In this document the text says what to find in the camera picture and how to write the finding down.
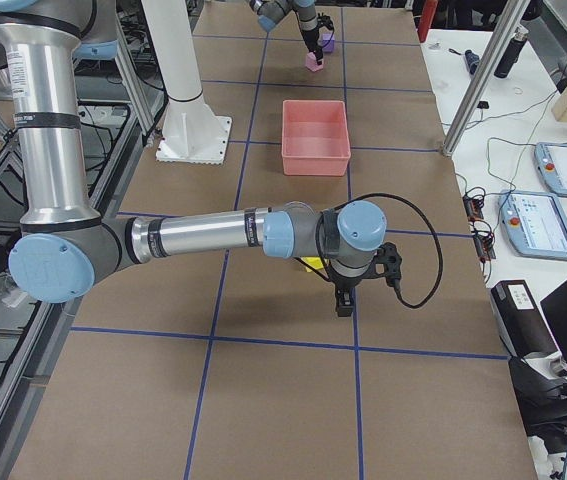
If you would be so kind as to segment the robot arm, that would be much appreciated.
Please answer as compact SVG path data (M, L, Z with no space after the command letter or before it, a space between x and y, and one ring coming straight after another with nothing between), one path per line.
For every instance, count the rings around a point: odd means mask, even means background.
M323 67L324 52L320 43L322 27L333 31L331 20L316 11L313 0L249 0L250 9L257 16L257 22L267 33L274 30L290 13L294 13L298 28L308 55L314 60L312 71Z
M92 40L114 40L116 19L111 1L0 1L28 199L8 260L16 284L37 300L64 303L154 258L252 247L270 257L324 260L336 311L350 315L354 288L388 277L400 262L372 202L323 212L292 202L155 220L106 220L90 205L73 58Z

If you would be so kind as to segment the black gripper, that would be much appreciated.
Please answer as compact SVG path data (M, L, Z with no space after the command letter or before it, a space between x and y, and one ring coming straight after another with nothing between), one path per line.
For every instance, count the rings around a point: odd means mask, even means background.
M348 267L334 259L327 264L326 273L334 285L335 312L338 317L351 317L354 312L354 291L364 279L373 279L376 266Z
M306 30L305 31L305 45L308 52L313 52L318 60L324 58L323 50L321 47L321 34L318 29Z

